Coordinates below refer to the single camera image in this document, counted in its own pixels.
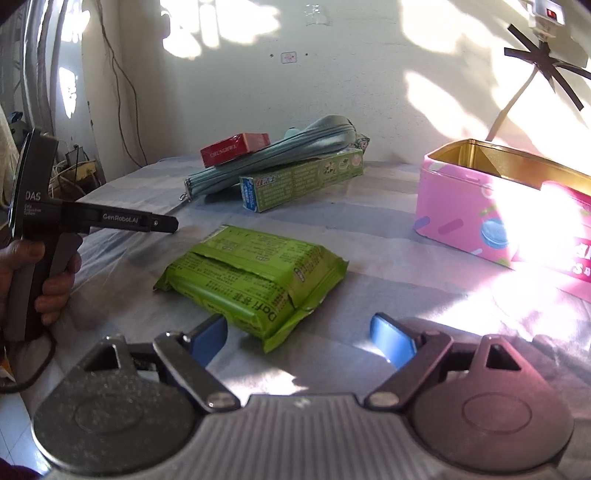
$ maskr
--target finger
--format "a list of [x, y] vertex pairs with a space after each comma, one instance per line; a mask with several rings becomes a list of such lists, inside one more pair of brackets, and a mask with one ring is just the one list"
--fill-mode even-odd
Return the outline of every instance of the finger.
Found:
[[41, 322], [45, 326], [53, 325], [60, 317], [61, 312], [44, 313], [41, 315]]
[[44, 254], [45, 245], [42, 242], [15, 240], [0, 250], [0, 270], [13, 271], [25, 265], [35, 264]]
[[43, 282], [44, 295], [63, 295], [68, 293], [74, 286], [74, 275], [71, 273], [60, 273], [55, 277], [50, 277]]
[[80, 257], [80, 254], [76, 252], [68, 262], [67, 270], [70, 273], [78, 273], [80, 267], [82, 267], [82, 258]]
[[69, 298], [69, 293], [54, 296], [43, 295], [35, 300], [35, 310], [39, 313], [59, 312], [66, 306]]

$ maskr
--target electrical wire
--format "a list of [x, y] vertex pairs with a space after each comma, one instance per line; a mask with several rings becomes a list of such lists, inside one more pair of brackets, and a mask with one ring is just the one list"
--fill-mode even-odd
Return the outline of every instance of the electrical wire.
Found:
[[521, 95], [523, 95], [523, 92], [525, 92], [525, 89], [530, 86], [530, 83], [534, 79], [535, 74], [538, 72], [539, 72], [538, 67], [534, 66], [534, 70], [531, 72], [530, 77], [525, 81], [523, 86], [517, 91], [517, 93], [511, 98], [511, 100], [509, 100], [509, 102], [507, 103], [505, 108], [503, 108], [503, 110], [501, 110], [499, 112], [499, 115], [496, 117], [495, 121], [492, 124], [491, 129], [488, 132], [488, 135], [486, 136], [487, 142], [492, 142], [494, 140], [497, 133], [499, 132], [499, 129], [501, 128], [502, 123], [507, 118], [507, 115], [509, 114], [509, 110], [511, 110], [511, 108], [513, 108], [513, 106], [515, 105], [515, 103], [519, 99], [519, 97]]
[[45, 327], [44, 331], [49, 338], [50, 347], [49, 353], [47, 354], [45, 360], [43, 360], [43, 363], [41, 363], [39, 368], [35, 370], [35, 373], [33, 373], [29, 377], [29, 379], [25, 380], [24, 382], [6, 383], [4, 385], [0, 385], [0, 394], [7, 395], [11, 393], [19, 393], [26, 390], [27, 388], [30, 388], [39, 379], [39, 377], [45, 371], [45, 369], [49, 366], [51, 360], [53, 360], [53, 356], [56, 354], [56, 339], [51, 334], [49, 328]]
[[132, 89], [132, 91], [134, 93], [134, 103], [135, 103], [135, 131], [136, 131], [137, 137], [138, 137], [139, 148], [142, 151], [142, 155], [144, 156], [144, 163], [147, 166], [148, 165], [148, 157], [146, 156], [146, 153], [145, 153], [145, 150], [144, 150], [144, 146], [142, 145], [141, 136], [139, 134], [138, 92], [135, 90], [134, 84], [131, 82], [131, 80], [129, 79], [129, 77], [125, 73], [124, 69], [119, 64], [119, 61], [117, 61], [117, 58], [115, 56], [115, 50], [113, 49], [113, 47], [111, 45], [111, 42], [109, 41], [109, 37], [107, 36], [107, 32], [106, 32], [106, 29], [105, 29], [105, 20], [104, 20], [104, 17], [103, 17], [103, 5], [102, 5], [102, 1], [101, 0], [95, 0], [95, 2], [96, 2], [96, 9], [97, 9], [97, 12], [99, 14], [99, 22], [100, 22], [100, 28], [102, 30], [103, 39], [104, 39], [104, 41], [105, 41], [105, 43], [106, 43], [109, 51], [111, 52], [111, 69], [113, 70], [113, 74], [115, 75], [115, 86], [116, 86], [116, 91], [117, 91], [117, 119], [118, 119], [118, 122], [119, 122], [119, 133], [121, 135], [121, 140], [123, 141], [123, 146], [124, 146], [125, 152], [129, 156], [129, 158], [139, 168], [141, 168], [142, 165], [140, 165], [139, 162], [137, 162], [137, 160], [131, 155], [131, 153], [129, 152], [129, 149], [127, 147], [127, 143], [125, 142], [125, 136], [124, 136], [124, 133], [123, 133], [123, 128], [121, 126], [121, 90], [119, 88], [119, 77], [117, 75], [117, 71], [115, 69], [115, 66], [117, 66], [117, 68], [121, 71], [121, 73], [123, 74], [123, 77], [125, 78], [125, 80], [127, 81], [127, 83], [129, 83], [129, 86], [131, 87], [131, 89]]

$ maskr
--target white wall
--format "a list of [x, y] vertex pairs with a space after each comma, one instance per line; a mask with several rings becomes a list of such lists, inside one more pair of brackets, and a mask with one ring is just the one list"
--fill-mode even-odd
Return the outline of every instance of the white wall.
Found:
[[[119, 0], [102, 0], [105, 26], [109, 41], [122, 63], [121, 25]], [[126, 175], [137, 166], [125, 153], [117, 120], [115, 77], [107, 58], [95, 0], [84, 0], [84, 10], [90, 11], [90, 22], [82, 36], [82, 63], [84, 66], [85, 100], [92, 118], [92, 129], [98, 147], [98, 156], [107, 181]], [[119, 75], [122, 92], [122, 128], [131, 154], [139, 161], [137, 142], [131, 124], [131, 103], [122, 75]]]
[[[269, 10], [249, 0], [212, 4], [232, 2], [231, 11], [240, 12], [234, 23], [218, 18], [225, 36], [269, 25]], [[121, 0], [125, 65], [138, 89], [150, 161], [198, 154], [241, 131], [267, 131], [277, 140], [289, 127], [339, 113], [371, 137], [369, 160], [419, 163], [450, 140], [484, 139], [531, 72], [503, 54], [504, 46], [521, 48], [506, 31], [510, 22], [533, 39], [517, 0], [324, 0], [328, 27], [306, 26], [307, 0], [264, 3], [277, 9], [276, 32], [252, 45], [221, 38], [217, 49], [198, 33], [202, 51], [189, 60], [163, 49], [158, 0]], [[589, 18], [578, 17], [579, 34], [589, 35]], [[582, 43], [586, 51], [567, 36], [553, 48], [585, 65], [591, 45]], [[287, 51], [297, 52], [297, 63], [281, 64]], [[587, 104], [583, 114], [538, 75], [497, 141], [591, 173], [591, 82], [565, 77]]]

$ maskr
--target white electrical cord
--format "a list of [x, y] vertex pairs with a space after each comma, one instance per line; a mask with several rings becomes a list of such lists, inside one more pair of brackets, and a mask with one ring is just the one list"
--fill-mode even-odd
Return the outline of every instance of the white electrical cord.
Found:
[[488, 135], [486, 136], [487, 142], [492, 142], [494, 140], [497, 133], [499, 132], [499, 129], [501, 128], [502, 123], [507, 118], [507, 115], [509, 114], [509, 110], [511, 110], [511, 108], [513, 108], [513, 105], [515, 105], [515, 103], [519, 99], [519, 97], [523, 94], [523, 92], [525, 92], [525, 89], [530, 86], [530, 83], [534, 79], [535, 74], [538, 72], [539, 72], [538, 67], [534, 66], [534, 70], [533, 70], [533, 72], [531, 72], [530, 77], [525, 81], [523, 86], [517, 91], [517, 93], [513, 96], [513, 98], [511, 98], [511, 100], [509, 100], [509, 103], [507, 103], [506, 107], [503, 108], [503, 110], [501, 110], [499, 112], [499, 115], [496, 117], [494, 123], [492, 124], [491, 129], [488, 132]]

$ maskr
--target clutter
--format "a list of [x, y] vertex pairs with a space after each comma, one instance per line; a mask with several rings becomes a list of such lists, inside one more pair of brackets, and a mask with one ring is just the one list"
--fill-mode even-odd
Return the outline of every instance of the clutter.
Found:
[[247, 153], [257, 152], [270, 143], [268, 134], [238, 134], [205, 147], [201, 150], [201, 157], [206, 167], [213, 167]]
[[240, 177], [243, 205], [253, 212], [264, 212], [357, 175], [363, 175], [363, 151], [346, 148], [279, 170]]
[[345, 276], [348, 263], [320, 245], [224, 225], [168, 266], [171, 288], [263, 340], [281, 345]]
[[591, 301], [591, 177], [477, 140], [425, 156], [415, 230]]
[[341, 115], [325, 116], [301, 132], [261, 151], [188, 176], [185, 179], [186, 193], [181, 199], [193, 200], [201, 195], [219, 192], [239, 183], [241, 175], [338, 152], [355, 142], [355, 139], [355, 127], [347, 118]]

